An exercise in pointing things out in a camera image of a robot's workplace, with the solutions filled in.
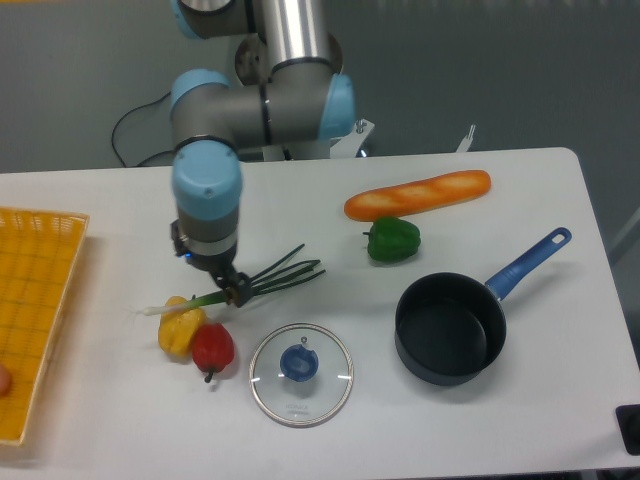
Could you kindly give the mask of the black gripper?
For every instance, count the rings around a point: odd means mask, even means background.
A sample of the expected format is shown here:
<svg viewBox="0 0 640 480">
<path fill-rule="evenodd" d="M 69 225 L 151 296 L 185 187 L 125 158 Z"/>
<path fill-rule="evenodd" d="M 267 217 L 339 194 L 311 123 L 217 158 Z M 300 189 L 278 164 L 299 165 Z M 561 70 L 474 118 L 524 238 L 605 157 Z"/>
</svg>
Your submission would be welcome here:
<svg viewBox="0 0 640 480">
<path fill-rule="evenodd" d="M 207 272 L 225 297 L 226 304 L 243 307 L 254 296 L 251 278 L 237 272 L 233 265 L 237 253 L 237 232 L 213 242 L 188 237 L 178 220 L 171 223 L 171 240 L 175 255 L 198 270 Z"/>
</svg>

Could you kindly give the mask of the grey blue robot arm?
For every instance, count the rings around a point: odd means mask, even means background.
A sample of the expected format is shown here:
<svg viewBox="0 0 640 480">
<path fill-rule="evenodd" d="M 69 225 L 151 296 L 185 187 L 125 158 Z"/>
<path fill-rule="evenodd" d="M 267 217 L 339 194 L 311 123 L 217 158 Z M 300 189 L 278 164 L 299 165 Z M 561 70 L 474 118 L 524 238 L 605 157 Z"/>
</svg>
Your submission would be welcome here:
<svg viewBox="0 0 640 480">
<path fill-rule="evenodd" d="M 324 9 L 318 1 L 176 1 L 183 34 L 195 39 L 255 34 L 267 50 L 265 81 L 232 87 L 225 75 L 195 69 L 180 75 L 170 98 L 174 144 L 174 249 L 208 273 L 216 291 L 181 304 L 242 306 L 255 296 L 306 283 L 315 260 L 291 255 L 248 276 L 235 269 L 243 149 L 328 142 L 356 121 L 350 78 L 331 64 Z"/>
</svg>

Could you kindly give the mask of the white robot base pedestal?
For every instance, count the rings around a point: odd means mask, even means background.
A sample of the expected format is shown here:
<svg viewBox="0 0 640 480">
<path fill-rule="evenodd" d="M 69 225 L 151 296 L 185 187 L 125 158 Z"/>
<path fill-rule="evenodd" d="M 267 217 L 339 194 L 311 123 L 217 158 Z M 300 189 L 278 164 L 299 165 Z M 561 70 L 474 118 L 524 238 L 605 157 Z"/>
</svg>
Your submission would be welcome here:
<svg viewBox="0 0 640 480">
<path fill-rule="evenodd" d="M 243 86 L 266 83 L 270 79 L 267 46 L 257 33 L 248 34 L 239 43 L 234 67 L 238 83 Z M 265 162 L 366 157 L 366 144 L 374 130 L 372 121 L 360 118 L 344 137 L 253 148 L 242 151 L 241 157 L 248 161 Z"/>
</svg>

